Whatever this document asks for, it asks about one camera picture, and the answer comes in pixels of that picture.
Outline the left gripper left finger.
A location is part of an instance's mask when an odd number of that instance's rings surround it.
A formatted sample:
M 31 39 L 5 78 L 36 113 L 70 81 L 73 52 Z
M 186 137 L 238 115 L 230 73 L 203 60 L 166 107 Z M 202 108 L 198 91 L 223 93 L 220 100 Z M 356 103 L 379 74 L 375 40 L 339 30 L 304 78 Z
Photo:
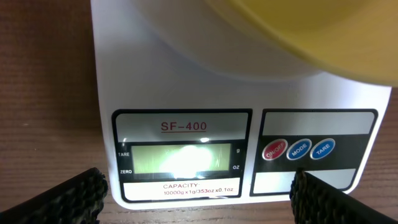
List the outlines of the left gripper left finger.
M 99 223 L 107 193 L 105 175 L 93 167 L 1 212 L 1 223 Z

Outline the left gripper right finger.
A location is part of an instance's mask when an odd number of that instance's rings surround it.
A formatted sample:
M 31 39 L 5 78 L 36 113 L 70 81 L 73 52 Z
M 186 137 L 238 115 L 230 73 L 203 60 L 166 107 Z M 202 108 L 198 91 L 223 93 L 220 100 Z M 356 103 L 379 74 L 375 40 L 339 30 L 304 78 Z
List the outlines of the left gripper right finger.
M 320 180 L 297 169 L 290 186 L 295 224 L 397 224 L 390 218 Z

